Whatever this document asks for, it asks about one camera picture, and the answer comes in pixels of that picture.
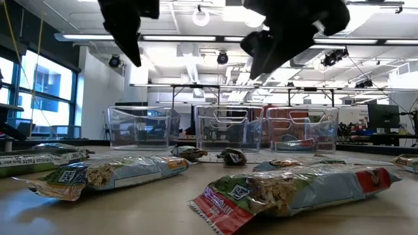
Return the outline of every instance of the plastic food package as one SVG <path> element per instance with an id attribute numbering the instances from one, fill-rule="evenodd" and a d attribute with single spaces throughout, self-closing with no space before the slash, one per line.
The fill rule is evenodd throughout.
<path id="1" fill-rule="evenodd" d="M 194 162 L 203 156 L 207 156 L 208 152 L 192 146 L 179 146 L 172 149 L 171 154 Z"/>
<path id="2" fill-rule="evenodd" d="M 247 163 L 245 153 L 239 149 L 226 148 L 217 157 L 218 159 L 223 158 L 229 166 L 244 166 Z"/>
<path id="3" fill-rule="evenodd" d="M 418 174 L 418 155 L 401 154 L 395 157 L 392 163 L 404 170 Z"/>
<path id="4" fill-rule="evenodd" d="M 384 168 L 313 164 L 225 176 L 190 206 L 218 234 L 233 234 L 263 213 L 288 217 L 304 210 L 365 199 L 401 179 Z"/>
<path id="5" fill-rule="evenodd" d="M 179 157 L 123 157 L 90 160 L 58 168 L 38 180 L 24 180 L 45 197 L 75 201 L 83 189 L 104 191 L 175 176 L 190 166 Z"/>
<path id="6" fill-rule="evenodd" d="M 84 149 L 84 148 L 79 148 L 76 146 L 72 146 L 69 144 L 62 144 L 62 143 L 46 143 L 46 144 L 37 144 L 36 146 L 33 146 L 31 149 L 36 149 L 36 150 L 42 150 L 42 149 L 74 149 L 77 151 L 80 151 L 82 153 L 85 154 L 89 154 L 89 153 L 94 153 L 88 149 Z"/>
<path id="7" fill-rule="evenodd" d="M 57 169 L 89 156 L 75 149 L 32 149 L 0 153 L 0 178 Z"/>
<path id="8" fill-rule="evenodd" d="M 254 172 L 279 170 L 290 166 L 308 166 L 315 164 L 347 164 L 344 160 L 333 159 L 330 157 L 315 154 L 313 157 L 293 157 L 289 159 L 277 159 L 263 162 L 254 167 Z"/>

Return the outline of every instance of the red label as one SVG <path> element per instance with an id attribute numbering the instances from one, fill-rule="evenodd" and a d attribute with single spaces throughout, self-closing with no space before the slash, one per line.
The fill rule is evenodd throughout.
<path id="1" fill-rule="evenodd" d="M 356 173 L 363 193 L 373 193 L 391 186 L 391 177 L 384 168 L 377 168 Z"/>
<path id="2" fill-rule="evenodd" d="M 230 235 L 245 225 L 253 215 L 207 187 L 194 203 L 222 233 Z"/>

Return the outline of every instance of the crumpled wrapper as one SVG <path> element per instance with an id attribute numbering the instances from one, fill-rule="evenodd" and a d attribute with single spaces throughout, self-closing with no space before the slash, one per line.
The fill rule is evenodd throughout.
<path id="1" fill-rule="evenodd" d="M 207 156 L 208 152 L 193 146 L 179 146 L 172 149 L 171 154 L 175 157 L 181 157 L 188 161 L 195 162 L 199 158 Z"/>
<path id="2" fill-rule="evenodd" d="M 222 158 L 229 166 L 244 166 L 247 163 L 246 154 L 240 149 L 226 148 L 217 157 Z"/>
<path id="3" fill-rule="evenodd" d="M 84 189 L 105 191 L 141 185 L 175 176 L 190 165 L 179 157 L 120 157 L 69 164 L 38 180 L 23 181 L 40 196 L 75 201 Z"/>
<path id="4" fill-rule="evenodd" d="M 384 168 L 313 164 L 224 176 L 189 205 L 218 233 L 230 235 L 258 214 L 289 217 L 366 199 L 401 179 Z"/>

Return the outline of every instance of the yellow cable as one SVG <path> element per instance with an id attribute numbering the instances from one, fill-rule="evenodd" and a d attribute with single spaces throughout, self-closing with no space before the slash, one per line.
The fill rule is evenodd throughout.
<path id="1" fill-rule="evenodd" d="M 10 30 L 10 34 L 11 34 L 11 37 L 12 37 L 12 41 L 13 41 L 13 45 L 14 45 L 14 50 L 16 51 L 16 55 L 18 56 L 19 65 L 20 65 L 20 68 L 22 69 L 22 72 L 24 73 L 25 78 L 26 78 L 27 86 L 28 86 L 29 90 L 31 91 L 33 101 L 34 101 L 34 102 L 37 104 L 37 106 L 40 108 L 39 103 L 38 103 L 38 102 L 36 101 L 36 99 L 35 99 L 35 90 L 34 90 L 34 89 L 31 89 L 31 85 L 30 85 L 30 83 L 29 83 L 29 80 L 27 79 L 25 69 L 24 69 L 24 68 L 23 68 L 23 66 L 22 66 L 22 60 L 20 59 L 20 55 L 19 55 L 19 52 L 18 52 L 18 45 L 17 45 L 17 43 L 16 43 L 16 39 L 14 38 L 14 33 L 13 33 L 12 23 L 11 23 L 11 21 L 10 21 L 10 17 L 9 17 L 9 15 L 8 15 L 7 3 L 6 3 L 6 2 L 7 2 L 7 0 L 4 0 L 3 4 L 4 4 L 4 6 L 5 6 L 5 14 L 6 14 L 6 19 L 7 19 L 8 28 L 9 28 L 9 30 Z M 42 38 L 42 37 L 41 37 L 41 34 L 42 34 L 42 26 L 43 26 L 43 16 L 44 16 L 44 6 L 42 5 L 42 22 L 41 22 L 41 27 L 40 27 L 40 31 L 39 31 L 39 41 L 38 41 L 38 59 L 39 59 L 39 54 L 40 54 L 40 42 L 41 42 L 41 38 Z M 30 129 L 30 132 L 29 132 L 29 138 L 31 138 L 31 136 L 32 136 L 33 110 L 34 110 L 34 109 L 35 109 L 35 107 L 33 107 L 33 108 L 32 108 L 31 129 Z M 44 115 L 44 112 L 43 112 L 42 110 L 40 110 L 40 112 L 41 112 L 41 114 L 44 116 L 44 118 L 45 118 L 46 122 L 48 123 L 48 126 L 49 126 L 49 127 L 50 127 L 50 129 L 51 129 L 51 131 L 55 134 L 55 136 L 56 136 L 56 137 L 58 137 L 58 134 L 55 132 L 55 130 L 51 127 L 51 125 L 50 125 L 49 121 L 46 119 L 46 116 Z"/>
<path id="2" fill-rule="evenodd" d="M 44 6 L 44 4 L 42 4 L 42 14 L 41 14 L 41 17 L 40 17 L 40 29 L 39 29 L 39 39 L 38 39 L 38 56 L 37 56 L 37 65 L 35 67 L 35 71 L 38 71 L 39 54 L 40 54 L 40 42 L 42 41 L 42 30 L 44 28 L 44 11 L 45 11 L 44 8 L 45 8 L 45 6 Z M 38 79 L 38 72 L 36 72 L 36 74 L 35 74 L 35 84 L 37 82 L 37 79 Z M 36 95 L 36 92 L 37 92 L 35 87 L 32 87 L 32 90 L 33 90 L 33 94 L 32 94 L 32 107 L 33 108 L 32 108 L 32 114 L 31 114 L 31 128 L 29 130 L 29 139 L 30 140 L 32 139 L 33 111 L 35 110 L 34 103 L 35 103 L 35 95 Z"/>

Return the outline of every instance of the transparent storage container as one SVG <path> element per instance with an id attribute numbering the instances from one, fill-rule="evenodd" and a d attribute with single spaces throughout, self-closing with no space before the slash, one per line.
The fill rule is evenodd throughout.
<path id="1" fill-rule="evenodd" d="M 270 149 L 283 152 L 334 153 L 338 108 L 269 108 Z"/>
<path id="2" fill-rule="evenodd" d="M 180 115 L 171 108 L 108 108 L 110 145 L 115 150 L 168 150 L 176 145 Z"/>
<path id="3" fill-rule="evenodd" d="M 196 106 L 197 147 L 206 151 L 238 148 L 258 152 L 263 108 L 250 106 Z"/>

